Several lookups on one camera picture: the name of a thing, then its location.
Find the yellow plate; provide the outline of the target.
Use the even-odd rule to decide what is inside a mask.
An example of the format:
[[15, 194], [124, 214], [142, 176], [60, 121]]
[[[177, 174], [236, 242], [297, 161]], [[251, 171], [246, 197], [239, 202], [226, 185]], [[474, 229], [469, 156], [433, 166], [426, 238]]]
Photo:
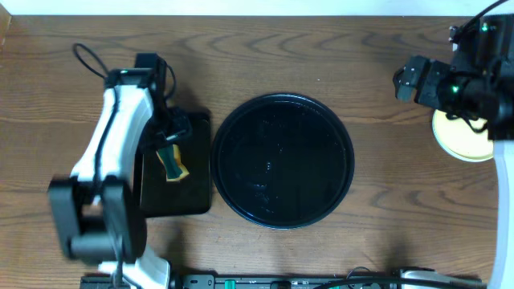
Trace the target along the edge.
[[471, 120], [469, 126], [462, 118], [449, 120], [445, 112], [435, 110], [432, 117], [432, 130], [440, 147], [451, 156], [468, 162], [482, 162], [493, 158], [493, 143], [488, 139], [487, 130], [480, 129], [486, 121]]

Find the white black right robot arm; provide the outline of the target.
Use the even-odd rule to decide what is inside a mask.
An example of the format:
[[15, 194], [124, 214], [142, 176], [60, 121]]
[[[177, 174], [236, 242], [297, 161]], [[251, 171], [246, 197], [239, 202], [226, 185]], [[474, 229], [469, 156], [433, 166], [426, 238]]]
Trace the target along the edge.
[[490, 288], [513, 286], [513, 16], [476, 16], [451, 28], [451, 63], [413, 56], [393, 76], [395, 96], [469, 122], [493, 143], [499, 190]]

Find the yellow green sponge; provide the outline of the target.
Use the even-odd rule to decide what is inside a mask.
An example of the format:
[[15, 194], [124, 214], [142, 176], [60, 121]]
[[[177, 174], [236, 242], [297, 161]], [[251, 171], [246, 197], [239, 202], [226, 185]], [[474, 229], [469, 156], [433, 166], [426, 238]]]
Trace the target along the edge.
[[165, 178], [170, 182], [178, 182], [190, 175], [182, 164], [181, 152], [177, 144], [157, 150], [157, 157], [165, 168]]

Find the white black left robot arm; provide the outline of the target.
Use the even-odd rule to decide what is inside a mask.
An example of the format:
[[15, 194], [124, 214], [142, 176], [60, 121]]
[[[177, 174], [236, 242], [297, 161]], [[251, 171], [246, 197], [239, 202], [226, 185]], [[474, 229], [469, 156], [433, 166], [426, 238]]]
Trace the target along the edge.
[[67, 178], [48, 187], [59, 244], [69, 259], [99, 263], [114, 288], [169, 288], [171, 265], [147, 244], [147, 226], [130, 181], [141, 144], [165, 168], [167, 181], [189, 174], [176, 140], [190, 132], [168, 107], [170, 65], [105, 72], [104, 106], [83, 156]]

